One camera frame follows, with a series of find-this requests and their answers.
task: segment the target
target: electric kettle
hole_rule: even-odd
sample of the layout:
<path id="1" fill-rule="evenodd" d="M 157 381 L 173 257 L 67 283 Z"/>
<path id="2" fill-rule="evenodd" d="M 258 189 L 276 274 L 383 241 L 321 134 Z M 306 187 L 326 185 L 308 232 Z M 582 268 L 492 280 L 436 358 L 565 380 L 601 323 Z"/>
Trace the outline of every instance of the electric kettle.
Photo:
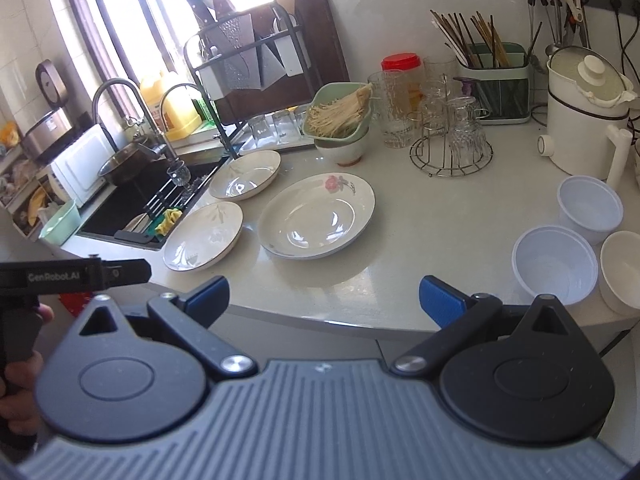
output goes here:
<path id="1" fill-rule="evenodd" d="M 626 129 L 629 103 L 638 95 L 628 78 L 599 54 L 569 46 L 556 51 L 549 70 L 547 134 L 540 155 L 561 170 L 588 175 L 615 189 L 633 135 Z"/>

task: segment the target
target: sink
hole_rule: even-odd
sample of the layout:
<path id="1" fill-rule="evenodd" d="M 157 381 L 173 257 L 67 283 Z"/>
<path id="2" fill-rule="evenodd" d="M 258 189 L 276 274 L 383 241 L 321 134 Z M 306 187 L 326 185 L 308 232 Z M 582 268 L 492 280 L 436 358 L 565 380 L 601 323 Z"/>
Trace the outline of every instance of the sink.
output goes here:
<path id="1" fill-rule="evenodd" d="M 207 184 L 214 170 L 224 164 L 226 158 L 205 164 L 188 166 L 191 171 L 191 181 L 198 177 L 205 177 L 206 181 L 187 202 L 184 212 L 187 213 L 207 189 Z M 109 242 L 125 244 L 133 247 L 158 250 L 162 248 L 166 238 L 153 240 L 119 239 L 118 232 L 126 227 L 136 216 L 145 213 L 145 205 L 167 183 L 166 170 L 169 162 L 165 159 L 149 164 L 134 180 L 116 188 L 104 203 L 86 220 L 78 231 L 78 235 L 96 238 Z"/>

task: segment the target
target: finger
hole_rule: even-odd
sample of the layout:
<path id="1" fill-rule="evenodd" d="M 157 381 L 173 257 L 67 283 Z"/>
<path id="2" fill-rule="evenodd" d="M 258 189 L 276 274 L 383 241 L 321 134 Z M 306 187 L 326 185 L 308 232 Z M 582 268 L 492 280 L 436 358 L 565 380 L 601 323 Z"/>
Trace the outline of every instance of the finger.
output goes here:
<path id="1" fill-rule="evenodd" d="M 33 392 L 21 390 L 15 395 L 0 399 L 0 416 L 6 420 L 29 420 L 38 415 Z"/>
<path id="2" fill-rule="evenodd" d="M 50 306 L 41 304 L 38 309 L 38 314 L 42 316 L 42 321 L 44 324 L 50 323 L 53 321 L 53 309 Z"/>
<path id="3" fill-rule="evenodd" d="M 9 363 L 4 369 L 4 376 L 7 381 L 20 388 L 33 390 L 43 364 L 42 355 L 34 351 L 31 359 L 26 362 Z"/>
<path id="4" fill-rule="evenodd" d="M 32 416 L 28 420 L 10 420 L 9 430 L 16 435 L 31 436 L 38 433 L 40 417 Z"/>

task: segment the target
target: red object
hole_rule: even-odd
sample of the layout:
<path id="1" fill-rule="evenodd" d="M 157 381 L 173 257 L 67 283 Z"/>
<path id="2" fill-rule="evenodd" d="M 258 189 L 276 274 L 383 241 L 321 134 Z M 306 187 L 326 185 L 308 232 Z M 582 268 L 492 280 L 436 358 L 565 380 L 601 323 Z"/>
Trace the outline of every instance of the red object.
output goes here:
<path id="1" fill-rule="evenodd" d="M 413 52 L 393 54 L 382 60 L 382 70 L 412 70 L 418 68 L 422 62 L 420 57 Z"/>
<path id="2" fill-rule="evenodd" d="M 75 294 L 60 294 L 60 303 L 73 317 L 80 316 L 80 313 L 91 302 L 94 295 L 90 292 L 76 292 Z"/>

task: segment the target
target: kitchen counter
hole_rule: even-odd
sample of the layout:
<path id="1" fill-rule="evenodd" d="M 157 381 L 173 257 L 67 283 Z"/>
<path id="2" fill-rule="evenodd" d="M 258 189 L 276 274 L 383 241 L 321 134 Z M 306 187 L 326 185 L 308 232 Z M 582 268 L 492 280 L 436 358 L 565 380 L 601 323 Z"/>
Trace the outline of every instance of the kitchen counter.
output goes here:
<path id="1" fill-rule="evenodd" d="M 533 122 L 488 127 L 494 160 L 464 178 L 428 177 L 411 163 L 408 148 L 388 149 L 375 132 L 363 160 L 346 170 L 316 150 L 283 154 L 274 183 L 239 203 L 244 227 L 236 247 L 204 271 L 173 272 L 164 266 L 162 251 L 77 235 L 63 249 L 109 260 L 146 258 L 152 283 L 179 292 L 222 274 L 231 285 L 229 312 L 242 316 L 371 337 L 434 332 L 437 325 L 418 302 L 418 284 L 426 274 L 467 294 L 489 292 L 505 303 L 521 303 L 511 270 L 513 245 L 524 231 L 557 221 L 556 192 L 566 177 L 538 155 L 541 132 Z M 338 171 L 366 179 L 376 193 L 376 210 L 360 238 L 332 256 L 307 262 L 283 260 L 263 249 L 256 228 L 268 201 L 302 178 Z M 640 190 L 631 168 L 618 192 L 625 205 L 621 229 L 640 232 Z M 215 201 L 205 192 L 193 210 Z M 569 310 L 586 331 L 604 326 L 620 332 L 637 321 L 609 310 L 597 288 Z"/>

